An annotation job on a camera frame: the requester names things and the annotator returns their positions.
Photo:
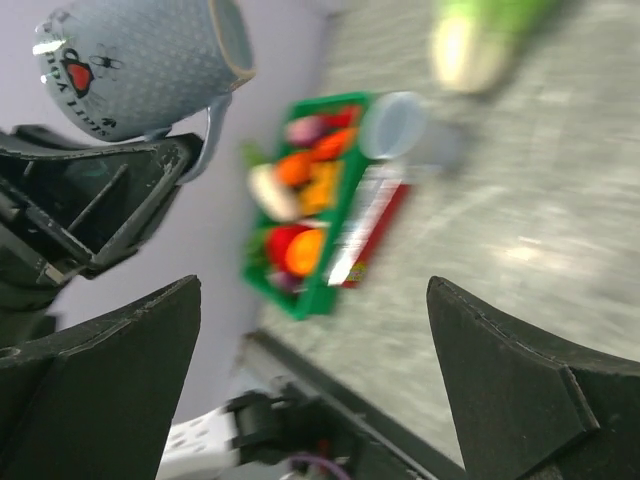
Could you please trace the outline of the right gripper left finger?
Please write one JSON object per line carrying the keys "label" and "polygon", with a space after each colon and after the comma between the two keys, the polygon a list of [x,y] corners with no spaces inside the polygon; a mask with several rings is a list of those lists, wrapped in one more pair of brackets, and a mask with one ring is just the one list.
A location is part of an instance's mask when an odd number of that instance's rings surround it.
{"label": "right gripper left finger", "polygon": [[199,334],[200,288],[190,275],[2,349],[2,478],[154,478]]}

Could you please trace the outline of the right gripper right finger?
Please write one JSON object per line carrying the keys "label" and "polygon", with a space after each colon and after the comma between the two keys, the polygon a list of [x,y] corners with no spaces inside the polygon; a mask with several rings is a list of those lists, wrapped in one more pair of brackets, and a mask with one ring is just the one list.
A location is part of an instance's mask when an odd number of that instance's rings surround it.
{"label": "right gripper right finger", "polygon": [[441,277],[426,302],[470,478],[638,478],[638,362],[567,341]]}

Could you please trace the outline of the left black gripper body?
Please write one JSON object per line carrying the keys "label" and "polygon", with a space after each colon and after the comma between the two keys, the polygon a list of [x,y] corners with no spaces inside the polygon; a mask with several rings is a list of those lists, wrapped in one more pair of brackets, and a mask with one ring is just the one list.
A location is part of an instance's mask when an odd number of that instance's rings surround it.
{"label": "left black gripper body", "polygon": [[56,331],[51,304],[75,276],[75,268],[53,264],[21,237],[21,209],[1,201],[1,343],[17,345]]}

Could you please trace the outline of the grey plastic measuring cup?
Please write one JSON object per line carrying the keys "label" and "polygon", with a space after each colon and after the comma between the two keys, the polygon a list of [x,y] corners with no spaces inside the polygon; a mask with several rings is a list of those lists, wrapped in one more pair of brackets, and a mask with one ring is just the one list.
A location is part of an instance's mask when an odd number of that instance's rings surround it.
{"label": "grey plastic measuring cup", "polygon": [[420,94],[393,91],[372,100],[359,127],[358,146],[366,158],[387,164],[415,182],[458,170],[467,135],[460,125],[432,113]]}

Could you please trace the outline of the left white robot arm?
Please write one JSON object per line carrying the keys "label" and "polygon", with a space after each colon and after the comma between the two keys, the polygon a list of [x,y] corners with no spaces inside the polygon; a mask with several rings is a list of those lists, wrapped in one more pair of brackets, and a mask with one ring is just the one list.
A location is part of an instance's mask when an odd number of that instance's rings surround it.
{"label": "left white robot arm", "polygon": [[173,423],[201,323],[195,276],[56,330],[77,276],[134,256],[202,151],[193,134],[88,147],[37,126],[1,137],[1,475],[212,479],[276,464],[296,402],[250,391]]}

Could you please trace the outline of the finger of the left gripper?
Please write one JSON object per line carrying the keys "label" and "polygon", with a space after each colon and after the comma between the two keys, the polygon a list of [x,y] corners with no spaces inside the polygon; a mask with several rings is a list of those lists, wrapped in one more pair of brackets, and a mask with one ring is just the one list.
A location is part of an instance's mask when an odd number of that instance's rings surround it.
{"label": "finger of the left gripper", "polygon": [[2,134],[2,249],[39,280],[108,270],[153,235],[202,145],[182,134],[88,147],[37,125]]}

